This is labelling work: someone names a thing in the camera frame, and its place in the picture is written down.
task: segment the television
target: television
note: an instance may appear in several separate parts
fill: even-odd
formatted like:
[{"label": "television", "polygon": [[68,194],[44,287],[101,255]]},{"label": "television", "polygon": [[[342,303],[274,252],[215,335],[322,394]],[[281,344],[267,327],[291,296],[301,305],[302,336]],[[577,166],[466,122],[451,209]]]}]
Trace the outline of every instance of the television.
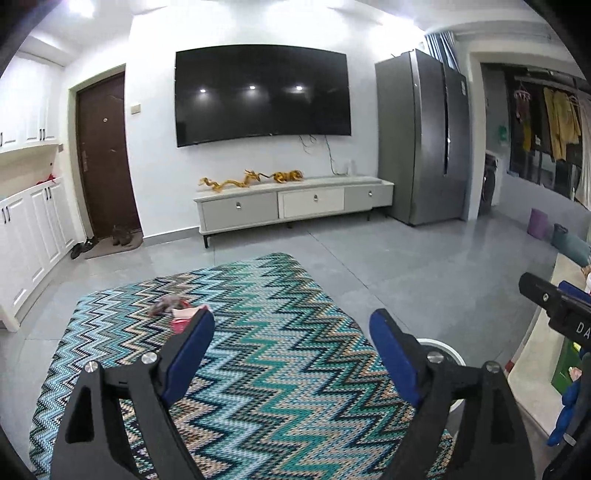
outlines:
[{"label": "television", "polygon": [[178,51],[177,146],[262,135],[350,135],[347,57],[315,48]]}]

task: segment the yellow clothing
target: yellow clothing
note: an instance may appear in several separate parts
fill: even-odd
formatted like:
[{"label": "yellow clothing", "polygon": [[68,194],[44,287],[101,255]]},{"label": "yellow clothing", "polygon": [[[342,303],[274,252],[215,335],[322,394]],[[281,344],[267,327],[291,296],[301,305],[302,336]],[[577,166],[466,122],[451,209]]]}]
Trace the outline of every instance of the yellow clothing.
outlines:
[{"label": "yellow clothing", "polygon": [[569,96],[564,92],[553,92],[544,88],[544,99],[548,110],[552,154],[555,160],[566,159],[566,144],[578,144],[581,126]]},{"label": "yellow clothing", "polygon": [[531,122],[529,120],[523,122],[523,150],[531,151]]},{"label": "yellow clothing", "polygon": [[564,160],[566,157],[566,144],[560,139],[560,127],[558,116],[554,107],[554,92],[544,88],[544,100],[548,110],[548,124],[550,125],[550,141],[552,143],[552,156],[555,160]]}]

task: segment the refrigerator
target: refrigerator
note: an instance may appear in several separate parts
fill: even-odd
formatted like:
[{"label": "refrigerator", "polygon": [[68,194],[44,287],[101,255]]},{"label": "refrigerator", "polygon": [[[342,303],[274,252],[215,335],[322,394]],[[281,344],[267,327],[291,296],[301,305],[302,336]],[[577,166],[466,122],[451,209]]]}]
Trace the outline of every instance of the refrigerator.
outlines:
[{"label": "refrigerator", "polygon": [[378,176],[394,183],[386,213],[409,225],[462,217],[470,174],[466,78],[420,50],[375,71]]}]

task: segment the white tv stand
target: white tv stand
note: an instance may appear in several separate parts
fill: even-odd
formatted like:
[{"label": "white tv stand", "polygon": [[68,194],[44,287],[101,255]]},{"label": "white tv stand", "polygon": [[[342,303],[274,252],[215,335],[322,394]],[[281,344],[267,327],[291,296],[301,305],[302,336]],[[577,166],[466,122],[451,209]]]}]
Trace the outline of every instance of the white tv stand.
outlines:
[{"label": "white tv stand", "polygon": [[318,177],[257,183],[221,192],[203,189],[193,199],[205,248],[214,233],[392,205],[394,183],[374,177]]}]

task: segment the ceiling light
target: ceiling light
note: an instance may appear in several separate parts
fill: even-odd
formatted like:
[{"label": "ceiling light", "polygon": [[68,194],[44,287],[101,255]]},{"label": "ceiling light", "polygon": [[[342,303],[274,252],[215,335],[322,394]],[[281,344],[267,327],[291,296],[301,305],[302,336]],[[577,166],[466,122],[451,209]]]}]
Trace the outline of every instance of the ceiling light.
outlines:
[{"label": "ceiling light", "polygon": [[95,13],[95,6],[90,0],[68,0],[70,12],[86,18],[92,18]]}]

